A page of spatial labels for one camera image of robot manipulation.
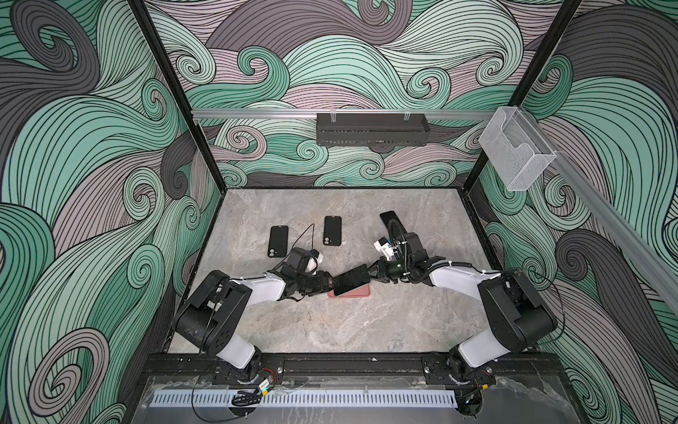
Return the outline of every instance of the silver metal rod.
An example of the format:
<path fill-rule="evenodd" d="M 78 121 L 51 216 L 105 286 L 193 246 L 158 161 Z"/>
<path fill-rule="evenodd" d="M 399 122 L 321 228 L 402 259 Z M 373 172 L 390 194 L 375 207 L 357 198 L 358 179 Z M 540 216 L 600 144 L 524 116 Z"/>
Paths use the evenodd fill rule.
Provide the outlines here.
<path fill-rule="evenodd" d="M 278 109 L 232 108 L 193 109 L 195 119 L 315 119 L 318 113 L 423 113 L 427 119 L 489 121 L 494 110 L 444 110 L 444 109 Z"/>
<path fill-rule="evenodd" d="M 526 119 L 530 123 L 528 136 L 538 149 L 549 152 L 553 148 L 541 126 L 531 115 Z M 625 257 L 638 272 L 650 282 L 652 288 L 664 299 L 674 313 L 678 313 L 678 279 L 673 270 L 652 250 L 650 245 L 638 234 L 629 222 L 598 192 L 567 156 L 567 152 L 555 151 L 556 158 L 551 162 L 555 170 L 570 185 L 574 193 L 584 202 L 598 221 L 605 227 Z"/>

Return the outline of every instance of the wall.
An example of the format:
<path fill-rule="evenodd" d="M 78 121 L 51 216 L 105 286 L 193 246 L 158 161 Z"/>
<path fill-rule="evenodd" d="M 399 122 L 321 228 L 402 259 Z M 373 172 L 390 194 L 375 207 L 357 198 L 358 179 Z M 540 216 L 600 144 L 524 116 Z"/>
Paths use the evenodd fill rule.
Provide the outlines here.
<path fill-rule="evenodd" d="M 0 3 L 3 422 L 120 421 L 219 198 L 126 0 Z"/>
<path fill-rule="evenodd" d="M 193 107 L 304 109 L 504 106 L 560 3 L 146 2 Z M 435 121 L 432 145 L 370 150 L 318 147 L 311 120 L 201 123 L 231 186 L 459 186 L 484 126 Z"/>
<path fill-rule="evenodd" d="M 594 6 L 584 2 L 524 106 L 678 271 L 678 3 Z M 491 166 L 480 183 L 473 203 L 503 265 L 559 288 L 565 334 L 543 349 L 560 356 L 591 421 L 675 423 L 678 318 L 652 282 L 554 169 L 522 193 L 506 192 Z M 554 289 L 544 293 L 562 317 Z"/>

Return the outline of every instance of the gray marble surface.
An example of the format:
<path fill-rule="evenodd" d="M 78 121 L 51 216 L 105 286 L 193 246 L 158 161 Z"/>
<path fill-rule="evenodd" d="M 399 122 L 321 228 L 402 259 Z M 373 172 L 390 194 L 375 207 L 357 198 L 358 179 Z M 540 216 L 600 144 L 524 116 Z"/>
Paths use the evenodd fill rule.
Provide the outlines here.
<path fill-rule="evenodd" d="M 453 189 L 237 189 L 224 204 L 195 281 L 213 269 L 256 275 L 280 259 L 268 258 L 273 225 L 290 228 L 288 248 L 315 223 L 314 247 L 324 255 L 320 269 L 338 275 L 380 253 L 374 242 L 386 235 L 379 214 L 394 210 L 417 233 L 429 256 L 489 268 L 464 206 Z M 322 244 L 327 215 L 342 217 L 341 246 Z M 311 248 L 311 230 L 297 243 Z M 367 298 L 319 295 L 248 308 L 237 333 L 264 352 L 447 351 L 487 327 L 479 301 L 423 284 L 370 284 Z M 170 353 L 196 352 L 176 334 Z"/>

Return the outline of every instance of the white wire basket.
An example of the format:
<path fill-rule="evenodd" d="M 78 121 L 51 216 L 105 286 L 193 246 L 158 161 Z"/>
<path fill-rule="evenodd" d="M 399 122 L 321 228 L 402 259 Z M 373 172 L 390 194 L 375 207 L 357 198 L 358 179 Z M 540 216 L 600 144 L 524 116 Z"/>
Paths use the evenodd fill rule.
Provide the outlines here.
<path fill-rule="evenodd" d="M 542 152 L 528 136 L 541 136 L 527 113 L 517 107 L 500 107 L 480 136 L 480 145 L 508 191 L 525 191 L 555 159 L 553 149 Z M 548 146 L 546 140 L 540 145 Z"/>

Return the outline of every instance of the red wire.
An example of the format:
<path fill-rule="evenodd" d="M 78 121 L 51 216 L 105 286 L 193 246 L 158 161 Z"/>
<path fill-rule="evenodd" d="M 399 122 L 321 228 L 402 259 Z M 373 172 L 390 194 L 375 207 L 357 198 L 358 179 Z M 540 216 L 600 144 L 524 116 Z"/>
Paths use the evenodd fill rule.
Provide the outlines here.
<path fill-rule="evenodd" d="M 268 371 L 271 373 L 271 375 L 273 375 L 273 384 L 275 384 L 278 381 L 278 379 L 275 376 L 275 372 L 269 370 L 268 368 L 264 368 L 264 371 Z"/>

